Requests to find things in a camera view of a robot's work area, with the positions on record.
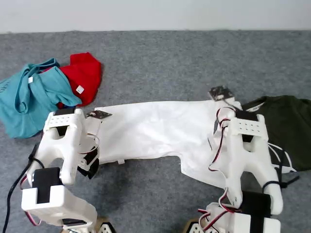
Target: dark green shirt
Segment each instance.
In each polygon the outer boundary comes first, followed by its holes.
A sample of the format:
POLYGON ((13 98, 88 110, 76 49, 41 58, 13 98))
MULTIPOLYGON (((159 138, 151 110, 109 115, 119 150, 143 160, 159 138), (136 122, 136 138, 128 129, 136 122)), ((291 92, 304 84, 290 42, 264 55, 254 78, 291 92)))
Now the dark green shirt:
MULTIPOLYGON (((269 142, 288 152, 293 168, 311 169, 311 101, 294 96, 265 96, 243 105, 244 110, 253 107, 256 114, 265 117, 269 142)), ((275 156, 271 160, 278 164, 275 156)))

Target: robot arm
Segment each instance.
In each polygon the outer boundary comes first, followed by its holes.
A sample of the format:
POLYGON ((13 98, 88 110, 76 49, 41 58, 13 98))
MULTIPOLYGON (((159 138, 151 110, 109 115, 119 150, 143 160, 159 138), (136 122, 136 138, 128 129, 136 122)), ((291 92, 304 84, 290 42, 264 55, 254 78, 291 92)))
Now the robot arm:
POLYGON ((64 109, 49 114, 35 154, 45 168, 40 169, 38 163, 32 163, 28 169, 27 178, 32 188, 23 190, 21 207, 49 224, 94 233, 95 207, 74 196, 64 186, 74 184, 77 169, 92 177, 99 166, 96 137, 87 134, 85 121, 81 109, 64 109), (49 167, 56 158, 64 161, 61 170, 49 167))
POLYGON ((212 221, 225 213, 214 226, 232 233, 280 232, 280 222, 269 218, 271 214, 281 213, 283 199, 277 173, 271 164, 264 117, 238 109, 229 110, 227 104, 225 108, 226 113, 221 117, 217 115, 217 119, 222 123, 226 121, 226 124, 220 123, 220 129, 214 138, 217 140, 219 132, 222 133, 224 145, 219 143, 219 148, 222 148, 220 151, 226 157, 218 163, 218 168, 213 168, 223 173, 224 197, 228 197, 232 204, 230 207, 238 209, 238 212, 228 213, 228 208, 223 207, 226 205, 212 203, 207 206, 205 215, 212 221), (241 175, 244 171, 251 172, 261 187, 268 182, 273 183, 266 186, 264 194, 244 192, 241 190, 241 175))

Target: white wall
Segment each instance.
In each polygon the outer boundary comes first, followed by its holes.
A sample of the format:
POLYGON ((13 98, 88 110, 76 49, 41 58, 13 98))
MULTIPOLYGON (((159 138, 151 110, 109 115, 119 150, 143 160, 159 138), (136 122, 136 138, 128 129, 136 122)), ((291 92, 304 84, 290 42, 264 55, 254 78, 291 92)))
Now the white wall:
POLYGON ((2 0, 0 33, 311 29, 311 0, 2 0))

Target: clothing tag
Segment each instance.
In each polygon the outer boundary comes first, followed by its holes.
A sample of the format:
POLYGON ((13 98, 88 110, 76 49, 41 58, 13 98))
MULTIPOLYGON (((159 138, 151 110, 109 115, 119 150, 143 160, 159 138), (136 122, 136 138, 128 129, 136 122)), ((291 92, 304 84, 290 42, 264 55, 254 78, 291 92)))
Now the clothing tag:
POLYGON ((84 88, 81 87, 80 85, 77 87, 76 91, 79 93, 79 94, 82 94, 82 92, 84 92, 84 88))
POLYGON ((264 104, 264 102, 261 103, 261 104, 259 104, 259 105, 257 105, 257 106, 255 106, 255 107, 252 107, 252 108, 250 108, 250 109, 247 109, 247 111, 250 112, 250 113, 255 112, 255 111, 257 111, 263 104, 264 104))
POLYGON ((33 76, 31 76, 31 77, 28 78, 28 84, 32 83, 33 81, 34 81, 33 76))

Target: gray carpet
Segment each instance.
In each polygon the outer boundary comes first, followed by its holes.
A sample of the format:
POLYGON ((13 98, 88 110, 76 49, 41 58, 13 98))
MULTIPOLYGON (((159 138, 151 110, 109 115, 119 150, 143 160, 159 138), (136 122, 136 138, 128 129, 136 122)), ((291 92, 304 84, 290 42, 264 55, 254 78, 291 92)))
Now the gray carpet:
MULTIPOLYGON (((242 103, 262 95, 295 95, 311 99, 311 32, 68 32, 0 35, 0 78, 25 63, 91 52, 105 64, 95 106, 159 101, 206 100, 208 90, 226 84, 242 103)), ((0 125, 0 226, 6 195, 27 163, 38 137, 9 139, 0 125)), ((180 173, 176 157, 126 161, 101 166, 89 181, 77 176, 75 195, 108 217, 118 233, 179 233, 198 217, 197 208, 216 201, 222 191, 180 173)), ((283 233, 311 232, 311 172, 283 191, 283 233)), ((253 177, 243 177, 247 190, 258 190, 253 177)), ((12 196, 8 233, 50 232, 32 227, 20 208, 21 193, 12 196)))

